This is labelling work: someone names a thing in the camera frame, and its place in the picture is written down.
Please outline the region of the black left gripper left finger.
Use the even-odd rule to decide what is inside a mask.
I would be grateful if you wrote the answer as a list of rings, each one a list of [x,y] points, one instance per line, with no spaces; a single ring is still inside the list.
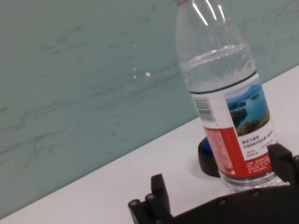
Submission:
[[[134,199],[128,203],[128,209],[135,224],[171,224],[170,201],[162,174],[151,177],[151,193],[144,201]]]

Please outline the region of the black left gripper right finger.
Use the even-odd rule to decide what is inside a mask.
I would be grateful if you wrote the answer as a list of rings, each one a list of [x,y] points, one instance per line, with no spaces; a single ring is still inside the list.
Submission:
[[[292,152],[283,145],[276,143],[269,145],[268,153],[272,171],[284,182],[291,185],[299,185],[299,156],[293,156]]]

